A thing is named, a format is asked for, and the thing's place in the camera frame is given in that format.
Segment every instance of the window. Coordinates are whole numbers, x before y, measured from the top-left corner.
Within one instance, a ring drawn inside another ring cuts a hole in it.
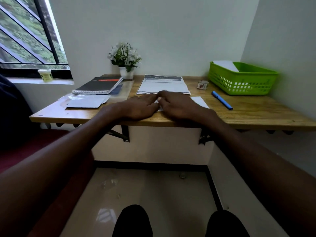
[[[48,68],[72,78],[48,0],[0,0],[0,68],[5,76],[40,77]]]

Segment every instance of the blue marker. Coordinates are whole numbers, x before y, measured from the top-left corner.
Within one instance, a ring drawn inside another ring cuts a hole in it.
[[[226,108],[228,110],[232,110],[233,108],[230,106],[230,104],[228,104],[222,97],[219,96],[219,94],[217,94],[215,91],[212,91],[212,95],[218,99],[224,106],[226,106]]]

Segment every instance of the wooden desk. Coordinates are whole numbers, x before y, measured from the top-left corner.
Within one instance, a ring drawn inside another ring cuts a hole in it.
[[[135,76],[129,97],[134,96],[144,76]],[[316,122],[268,96],[229,96],[210,83],[207,90],[197,89],[198,81],[206,77],[183,77],[191,96],[201,96],[219,117],[233,128],[253,130],[316,131]],[[229,111],[215,99],[215,90],[234,110]],[[83,124],[91,119],[99,109],[70,109],[62,107],[62,100],[45,107],[30,116],[32,122]],[[198,127],[193,123],[176,123],[157,112],[152,117],[135,121],[123,121],[120,125],[158,126],[158,127]]]

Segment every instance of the person's right arm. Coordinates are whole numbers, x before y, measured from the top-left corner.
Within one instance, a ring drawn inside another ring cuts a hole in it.
[[[224,123],[215,111],[182,93],[162,91],[158,101],[170,118],[195,121],[290,236],[316,236],[316,179]]]

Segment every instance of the window sill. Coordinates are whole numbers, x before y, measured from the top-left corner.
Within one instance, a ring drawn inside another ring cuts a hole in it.
[[[50,82],[44,82],[39,78],[13,78],[7,77],[7,79],[12,83],[28,83],[28,84],[58,84],[58,85],[74,85],[74,81],[70,79],[53,79]]]

